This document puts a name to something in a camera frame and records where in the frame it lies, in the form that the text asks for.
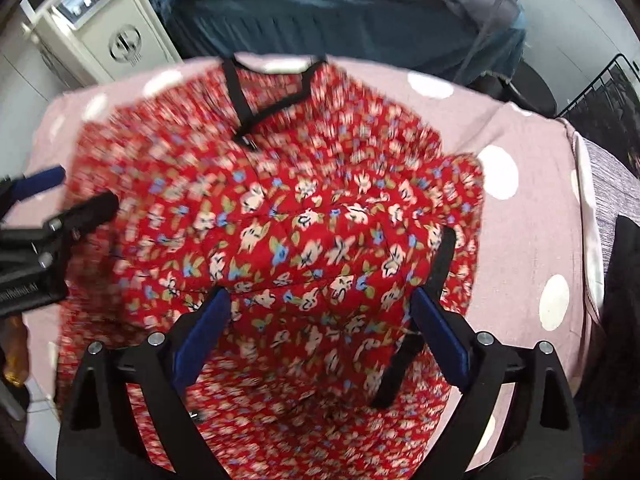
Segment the red floral quilted jacket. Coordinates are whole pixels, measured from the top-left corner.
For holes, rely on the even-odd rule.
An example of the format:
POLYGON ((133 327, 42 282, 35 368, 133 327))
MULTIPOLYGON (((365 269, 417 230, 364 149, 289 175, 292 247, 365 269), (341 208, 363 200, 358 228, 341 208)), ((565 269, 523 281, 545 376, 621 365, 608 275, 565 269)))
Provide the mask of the red floral quilted jacket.
POLYGON ((410 477, 449 394, 410 296, 453 232, 442 303, 468 310, 483 184, 475 156, 324 61, 225 60, 86 122, 64 202, 120 208, 68 268, 56 400, 89 342, 168 330, 219 286, 231 320, 184 398, 229 474, 410 477))

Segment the pink polka dot bedsheet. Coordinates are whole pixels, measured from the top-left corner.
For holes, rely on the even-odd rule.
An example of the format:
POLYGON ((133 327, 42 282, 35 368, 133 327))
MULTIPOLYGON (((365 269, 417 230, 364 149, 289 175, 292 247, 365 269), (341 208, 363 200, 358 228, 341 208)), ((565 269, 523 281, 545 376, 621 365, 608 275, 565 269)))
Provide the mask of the pink polka dot bedsheet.
MULTIPOLYGON (((594 282, 602 272, 602 263, 593 219, 596 199, 584 141, 565 120, 543 118, 437 78, 347 60, 232 56, 157 68, 112 84, 66 93, 44 114, 29 165, 30 174, 60 165, 66 171, 65 180, 56 188, 12 204, 9 222, 2 231, 53 233, 44 222, 76 205, 66 205, 64 200, 83 124, 110 117, 116 108, 155 96, 225 60, 238 61, 265 74, 300 74, 319 61, 334 64, 419 115, 438 131, 445 154, 475 156, 483 168, 484 203, 468 310, 458 313, 442 303, 442 288, 456 244, 453 232, 442 236, 431 273, 419 287, 434 292, 444 309, 462 315, 473 330, 486 330, 503 344, 532 348, 542 340, 551 342, 573 395, 588 356, 588 332, 597 318, 586 300, 602 292, 594 282)), ((94 232, 80 240, 66 236, 70 241, 67 287, 67 271, 76 249, 94 232)), ((26 324, 32 332, 55 336, 58 349, 60 310, 68 296, 69 287, 62 301, 26 312, 26 324)), ((53 395, 60 411, 60 429, 70 396, 64 403, 56 400, 57 369, 58 352, 53 395)), ((459 390, 446 384, 448 399, 423 460, 460 398, 459 390)), ((141 388, 129 385, 127 391, 149 458, 169 469, 170 461, 145 407, 141 388)))

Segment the white medical machine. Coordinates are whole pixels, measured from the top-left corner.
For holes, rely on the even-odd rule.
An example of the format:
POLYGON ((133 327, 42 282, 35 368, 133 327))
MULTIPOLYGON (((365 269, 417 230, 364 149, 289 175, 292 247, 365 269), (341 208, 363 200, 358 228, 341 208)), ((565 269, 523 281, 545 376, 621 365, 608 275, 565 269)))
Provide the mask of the white medical machine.
POLYGON ((181 61, 149 0, 21 0, 26 37, 66 84, 88 87, 181 61))

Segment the grey patterned cloth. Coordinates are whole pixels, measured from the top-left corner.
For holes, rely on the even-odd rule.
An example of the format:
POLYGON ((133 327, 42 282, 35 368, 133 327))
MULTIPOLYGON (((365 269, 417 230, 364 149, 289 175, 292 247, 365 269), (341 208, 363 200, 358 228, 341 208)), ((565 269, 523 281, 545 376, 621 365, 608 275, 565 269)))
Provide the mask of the grey patterned cloth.
POLYGON ((623 216, 639 224, 639 179, 598 144, 590 140, 585 140, 585 144, 596 196, 596 221, 600 234, 603 269, 604 272, 608 272, 617 217, 623 216))

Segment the dark blue grey bed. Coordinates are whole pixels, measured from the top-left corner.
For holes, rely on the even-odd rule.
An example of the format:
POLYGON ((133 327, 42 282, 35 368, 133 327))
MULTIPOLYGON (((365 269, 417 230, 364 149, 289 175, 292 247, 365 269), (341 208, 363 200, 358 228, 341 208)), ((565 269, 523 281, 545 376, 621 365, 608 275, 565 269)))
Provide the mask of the dark blue grey bed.
POLYGON ((331 55, 463 85, 510 79, 526 39, 518 0, 175 0, 160 20, 185 58, 331 55))

